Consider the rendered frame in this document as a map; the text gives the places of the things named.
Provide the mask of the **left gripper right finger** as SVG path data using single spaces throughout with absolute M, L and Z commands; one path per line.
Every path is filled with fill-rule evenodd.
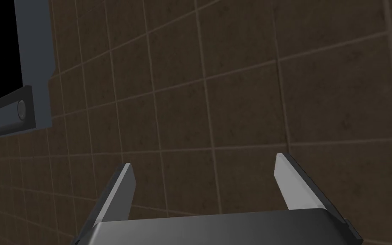
M 345 223 L 333 203 L 290 154 L 276 155 L 274 178 L 289 210 L 322 208 Z

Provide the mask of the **grey appliance with black window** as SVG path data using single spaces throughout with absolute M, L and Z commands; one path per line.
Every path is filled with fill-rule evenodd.
M 0 0 L 0 137 L 51 127 L 54 71 L 48 0 Z

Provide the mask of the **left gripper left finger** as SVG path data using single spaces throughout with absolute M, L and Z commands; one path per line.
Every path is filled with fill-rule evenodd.
M 85 226 L 91 228 L 100 222 L 127 220 L 136 187 L 130 163 L 120 165 L 87 218 Z

